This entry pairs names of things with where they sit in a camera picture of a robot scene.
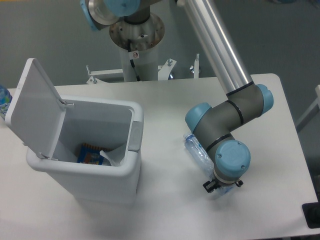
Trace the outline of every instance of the blue bottle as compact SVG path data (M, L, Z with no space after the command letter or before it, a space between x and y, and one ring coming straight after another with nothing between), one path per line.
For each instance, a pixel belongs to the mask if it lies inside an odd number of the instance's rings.
M12 96L8 89L0 85L0 116L5 119L6 113L10 106Z

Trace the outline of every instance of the trash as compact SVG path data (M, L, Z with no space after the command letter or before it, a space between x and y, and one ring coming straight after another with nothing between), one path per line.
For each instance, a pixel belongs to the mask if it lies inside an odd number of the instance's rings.
M110 152L111 149L83 143L77 163L111 166L109 160L100 155L100 151Z

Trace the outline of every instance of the black ring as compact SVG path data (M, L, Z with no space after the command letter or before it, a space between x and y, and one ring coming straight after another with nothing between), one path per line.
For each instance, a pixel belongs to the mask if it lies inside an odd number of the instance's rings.
M242 86L242 87L239 87L239 88L236 89L236 90L233 90L233 91L227 93L226 96L229 97L229 96L231 96L232 94L235 94L235 93L237 93L237 92L240 92L241 90L243 90L243 89L251 86L252 84L254 84L253 81L249 82L248 84L246 84L246 85L244 85L244 86Z
M244 124L244 116L242 115L240 108L233 101L227 100L226 102L230 103L235 108L235 110L239 114L239 118L240 118L240 122L241 122L241 126L242 126Z
M221 137L219 137L217 140L215 140L213 143L211 143L207 148L206 148L206 152L208 153L215 145L217 145L218 143L220 143L222 140L232 137L231 133L228 133L226 135L223 135Z

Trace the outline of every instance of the silver aluminum arm tube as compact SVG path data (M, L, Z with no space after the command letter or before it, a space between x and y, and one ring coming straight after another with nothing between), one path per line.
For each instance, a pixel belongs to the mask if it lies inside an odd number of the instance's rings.
M213 0L186 0L185 11L226 94L253 80L242 63Z

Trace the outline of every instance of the plastic water bottle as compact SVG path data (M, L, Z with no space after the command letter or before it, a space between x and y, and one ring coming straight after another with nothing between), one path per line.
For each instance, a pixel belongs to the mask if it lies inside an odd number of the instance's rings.
M198 139L191 132L183 135L185 139L184 146L189 151L193 159L196 161L198 166L202 169L203 173L212 181L214 176L214 163L207 154L206 150L201 146ZM214 192L218 192L220 196L225 195L230 192L235 185L231 186L221 186L217 188Z
M0 116L3 119L5 119L6 117L6 113L10 106L11 100L12 100L12 96L10 95L10 92L8 91L8 89L0 85Z

